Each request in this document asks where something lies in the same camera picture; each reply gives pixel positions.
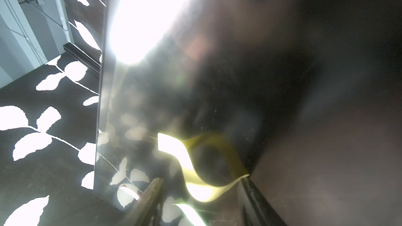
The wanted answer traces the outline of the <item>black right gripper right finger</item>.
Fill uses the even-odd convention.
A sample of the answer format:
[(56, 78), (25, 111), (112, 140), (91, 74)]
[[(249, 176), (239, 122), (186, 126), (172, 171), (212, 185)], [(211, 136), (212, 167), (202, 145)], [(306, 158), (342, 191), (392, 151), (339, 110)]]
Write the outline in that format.
[(238, 198), (245, 226), (286, 226), (248, 177), (239, 182)]

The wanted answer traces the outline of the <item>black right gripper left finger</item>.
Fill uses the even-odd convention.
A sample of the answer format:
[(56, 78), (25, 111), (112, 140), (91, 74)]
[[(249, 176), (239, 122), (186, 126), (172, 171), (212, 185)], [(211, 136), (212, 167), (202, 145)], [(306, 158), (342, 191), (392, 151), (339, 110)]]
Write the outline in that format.
[(163, 210), (164, 181), (155, 178), (118, 226), (160, 226)]

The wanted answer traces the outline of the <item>yellow sticky note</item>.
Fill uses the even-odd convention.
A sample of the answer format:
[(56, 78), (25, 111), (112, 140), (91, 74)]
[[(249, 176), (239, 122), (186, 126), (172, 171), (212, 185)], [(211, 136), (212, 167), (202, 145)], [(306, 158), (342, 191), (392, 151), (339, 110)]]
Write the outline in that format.
[[(224, 186), (213, 186), (199, 176), (189, 154), (199, 144), (212, 146), (222, 154), (231, 174), (234, 176), (232, 182)], [(170, 135), (158, 133), (158, 150), (178, 160), (189, 194), (201, 203), (217, 200), (243, 178), (250, 176), (236, 150), (223, 134), (207, 133), (190, 139), (179, 140)]]

